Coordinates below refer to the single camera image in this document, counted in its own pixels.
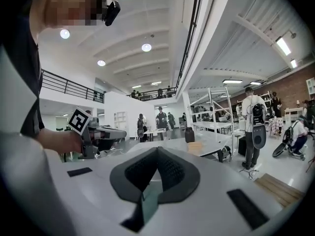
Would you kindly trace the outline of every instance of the railing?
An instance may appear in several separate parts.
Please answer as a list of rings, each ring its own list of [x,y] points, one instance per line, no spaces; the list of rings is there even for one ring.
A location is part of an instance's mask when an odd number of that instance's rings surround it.
[[[104,94],[42,69],[43,88],[104,103]]]
[[[148,101],[148,100],[156,100],[156,99],[163,99],[163,98],[171,98],[175,94],[176,94],[176,88],[164,88],[164,89],[159,88],[152,91],[136,93],[135,95],[129,94],[127,96],[141,100],[141,101]]]
[[[200,3],[201,3],[201,0],[194,0],[193,1],[190,27],[189,27],[189,31],[188,31],[188,36],[187,36],[186,46],[185,46],[185,50],[184,50],[184,56],[183,56],[183,60],[182,60],[182,64],[181,64],[181,69],[179,70],[179,74],[178,74],[178,78],[177,78],[177,82],[176,82],[176,88],[178,88],[179,82],[182,78],[183,70],[184,70],[184,67],[186,65],[186,61],[188,58],[188,53],[190,50],[190,45],[191,45],[191,41],[193,38],[193,34],[194,34],[195,29],[197,27],[197,19],[198,19],[198,14],[199,14]]]

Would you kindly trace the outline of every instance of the white floor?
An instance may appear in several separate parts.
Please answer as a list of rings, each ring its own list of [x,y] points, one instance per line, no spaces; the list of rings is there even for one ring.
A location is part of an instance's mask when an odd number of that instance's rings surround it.
[[[307,173],[305,172],[308,168],[308,161],[314,157],[314,141],[311,136],[308,136],[306,143],[308,148],[305,151],[305,161],[290,156],[287,151],[284,151],[277,158],[273,158],[272,153],[282,142],[282,138],[283,134],[279,137],[279,139],[277,139],[277,136],[273,135],[269,137],[268,134],[266,145],[260,150],[257,165],[250,169],[256,169],[259,171],[251,173],[253,174],[253,180],[261,177],[265,173],[268,173],[282,182],[285,182],[305,193],[315,176],[315,163],[313,163]],[[245,157],[240,155],[238,153],[238,148],[236,148],[232,161],[230,162],[229,160],[225,160],[224,163],[229,164],[231,168],[233,168],[236,172],[239,172],[243,169],[241,165],[243,161],[245,161]],[[240,174],[246,178],[249,177],[249,174],[246,172],[240,172]]]

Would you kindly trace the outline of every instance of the ceiling light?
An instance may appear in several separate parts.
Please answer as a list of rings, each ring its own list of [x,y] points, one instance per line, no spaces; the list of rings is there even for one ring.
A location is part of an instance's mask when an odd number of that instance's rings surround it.
[[[152,46],[150,44],[143,44],[141,49],[144,51],[144,52],[149,52],[151,49],[152,49]]]
[[[291,60],[291,65],[292,65],[293,68],[297,67],[295,59]]]
[[[286,42],[284,41],[282,37],[277,39],[276,43],[283,50],[285,55],[289,55],[291,53],[290,49],[288,48],[288,46],[286,45]]]
[[[60,31],[60,36],[64,39],[67,39],[70,37],[70,32],[67,29],[62,29]]]
[[[255,82],[255,81],[252,81],[251,84],[252,84],[252,85],[261,85],[261,83]]]
[[[224,80],[223,81],[223,83],[224,84],[227,84],[227,83],[237,83],[237,84],[239,84],[239,83],[242,83],[243,81],[241,81],[241,80]]]
[[[105,61],[103,61],[103,60],[99,60],[99,61],[97,62],[97,64],[98,64],[99,66],[104,66],[104,65],[106,65]]]

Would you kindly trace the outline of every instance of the brick wall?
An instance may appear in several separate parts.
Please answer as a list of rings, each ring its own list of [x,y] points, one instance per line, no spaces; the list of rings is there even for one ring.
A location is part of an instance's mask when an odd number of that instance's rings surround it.
[[[255,94],[265,94],[267,91],[276,91],[277,96],[282,101],[282,115],[286,108],[296,108],[296,101],[300,101],[300,107],[303,106],[302,101],[309,100],[309,91],[306,85],[306,80],[315,77],[315,63],[306,68],[297,71],[281,80],[255,89]],[[234,105],[237,101],[241,101],[246,97],[245,93],[231,98],[231,104]],[[227,108],[227,100],[219,103],[222,107]]]

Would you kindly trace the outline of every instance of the round ceiling light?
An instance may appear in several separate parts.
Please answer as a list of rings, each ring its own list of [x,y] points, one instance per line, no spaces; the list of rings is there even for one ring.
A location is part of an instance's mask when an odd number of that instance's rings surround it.
[[[60,36],[64,39],[67,39],[70,37],[70,32],[67,29],[62,29],[60,31]]]
[[[150,44],[143,44],[141,49],[144,51],[144,52],[149,52],[151,49],[152,49],[152,46]]]
[[[99,60],[99,61],[97,62],[97,64],[98,64],[99,66],[104,66],[104,65],[106,65],[105,61],[103,61],[103,60]]]

